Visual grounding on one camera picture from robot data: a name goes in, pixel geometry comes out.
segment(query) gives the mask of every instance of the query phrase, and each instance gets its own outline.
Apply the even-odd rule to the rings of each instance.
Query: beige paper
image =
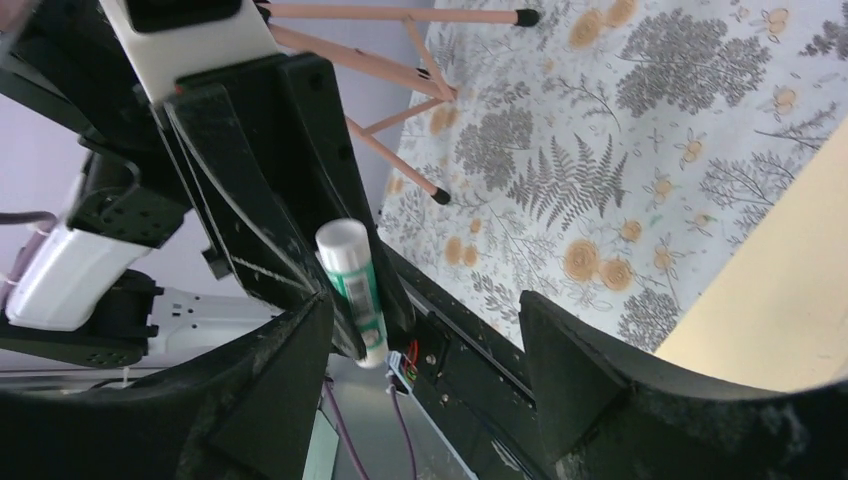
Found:
[[[778,391],[848,374],[848,121],[656,355]]]

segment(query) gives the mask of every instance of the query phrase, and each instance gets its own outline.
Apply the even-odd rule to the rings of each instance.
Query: floral tablecloth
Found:
[[[654,350],[848,112],[848,2],[436,6],[544,17],[430,26],[461,96],[399,155],[453,201],[395,172],[379,231],[519,347],[537,290]]]

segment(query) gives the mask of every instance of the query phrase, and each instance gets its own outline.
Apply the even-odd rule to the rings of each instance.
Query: white wall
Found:
[[[357,4],[351,0],[320,0],[312,4]],[[370,0],[368,5],[429,7],[432,0]],[[285,20],[290,28],[317,35],[383,56],[418,65],[418,56],[400,23],[340,20]],[[410,91],[343,68],[336,70],[345,111],[355,121],[369,125],[406,108]],[[381,132],[378,139],[396,150],[400,126]],[[0,211],[49,210],[62,205],[71,181],[79,171],[85,152],[75,136],[51,121],[0,96]],[[379,209],[388,165],[368,147],[354,140],[354,150],[372,211]],[[18,249],[29,236],[23,228],[0,232],[0,272],[11,267]],[[160,251],[138,262],[160,284],[213,295],[243,295],[232,279],[216,281],[200,252],[208,245],[194,216]],[[0,352],[0,369],[14,358]]]

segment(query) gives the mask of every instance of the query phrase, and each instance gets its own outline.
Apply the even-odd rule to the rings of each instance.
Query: glue stick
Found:
[[[356,363],[363,368],[382,365],[389,344],[365,225],[352,218],[333,220],[318,229],[315,240],[324,271],[333,287],[350,302],[365,342],[366,356]]]

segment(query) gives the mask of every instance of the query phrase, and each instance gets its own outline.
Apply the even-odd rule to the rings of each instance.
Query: green label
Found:
[[[380,347],[386,341],[386,324],[382,321],[374,266],[369,263],[354,272],[327,272],[327,276],[336,291],[350,303],[365,348],[373,350]]]

